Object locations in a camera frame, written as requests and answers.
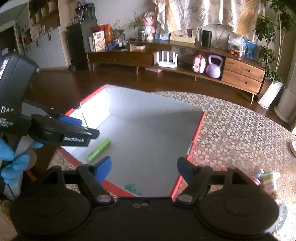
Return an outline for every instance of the black speaker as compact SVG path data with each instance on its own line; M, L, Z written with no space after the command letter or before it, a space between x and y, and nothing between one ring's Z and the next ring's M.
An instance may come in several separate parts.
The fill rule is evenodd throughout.
M202 31L202 46L211 47L212 43L212 32L203 30Z

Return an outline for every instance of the kettlebell handle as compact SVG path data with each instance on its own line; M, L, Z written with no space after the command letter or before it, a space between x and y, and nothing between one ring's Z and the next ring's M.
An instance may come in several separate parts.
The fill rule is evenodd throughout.
M222 67L223 59L220 56L215 55L215 54L209 55L209 64L212 64L211 58L217 58L217 59L219 59L221 61L221 63L219 64L219 68Z

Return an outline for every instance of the drawer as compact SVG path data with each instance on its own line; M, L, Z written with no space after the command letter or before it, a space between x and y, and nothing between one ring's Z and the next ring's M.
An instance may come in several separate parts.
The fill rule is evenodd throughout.
M226 58L224 69L241 74L259 82L263 81L265 75L264 70L230 58Z
M224 70L222 75L222 82L232 84L237 87L241 87L244 90L258 93L261 87L261 82L245 77L243 75Z
M87 53L87 59L90 63L94 63L94 62L114 63L115 54L112 52Z
M154 65L153 54L135 52L116 52L115 59L118 63Z

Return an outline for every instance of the black refrigerator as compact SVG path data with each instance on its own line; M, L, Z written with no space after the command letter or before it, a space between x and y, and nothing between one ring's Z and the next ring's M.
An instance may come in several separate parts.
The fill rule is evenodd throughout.
M82 21L67 27L68 45L75 70L91 70L87 62L86 53L90 52L89 37L93 36L92 26L96 26L96 19Z

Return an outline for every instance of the green cylindrical object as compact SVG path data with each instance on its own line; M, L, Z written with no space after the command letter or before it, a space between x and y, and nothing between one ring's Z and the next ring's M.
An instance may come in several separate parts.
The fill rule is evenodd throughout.
M100 145L98 145L87 157L86 160L88 162L92 162L97 155L99 155L107 146L109 146L111 140L106 138Z

